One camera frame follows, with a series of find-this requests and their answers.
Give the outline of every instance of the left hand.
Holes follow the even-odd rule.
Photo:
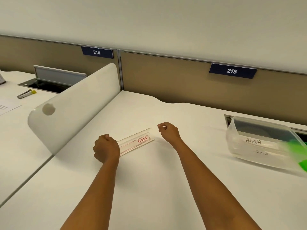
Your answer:
[[[93,147],[94,157],[102,163],[109,159],[119,160],[120,149],[115,139],[109,134],[99,136]]]

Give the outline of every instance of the brown partition wall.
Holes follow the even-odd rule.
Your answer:
[[[121,53],[124,90],[307,124],[307,76],[258,70],[253,79],[209,73],[210,63]]]
[[[114,59],[83,55],[79,45],[0,35],[2,71],[34,73],[33,65],[40,65],[91,75],[114,63],[120,80],[117,50],[113,50],[113,56]]]

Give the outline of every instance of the forearm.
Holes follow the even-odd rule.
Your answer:
[[[107,230],[115,186],[117,159],[106,161],[61,230]]]
[[[173,146],[207,230],[260,229],[224,184],[183,141]]]

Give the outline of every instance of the white desk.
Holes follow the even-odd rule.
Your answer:
[[[0,204],[51,156],[28,127],[27,118],[35,107],[56,95],[37,90],[37,94],[19,100],[16,96],[29,88],[17,84],[35,75],[3,71],[1,74],[7,82],[0,85],[0,97],[21,106],[0,116]]]
[[[224,114],[250,117],[122,91],[0,208],[0,229],[59,229],[101,166],[92,151],[97,137],[120,140],[148,127],[156,140],[120,158],[109,229],[205,229],[179,158],[156,128],[164,121],[179,128],[263,230],[305,229],[307,180],[233,158]]]

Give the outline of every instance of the number 215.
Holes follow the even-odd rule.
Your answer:
[[[234,73],[236,74],[237,73],[237,69],[227,69],[227,73]]]

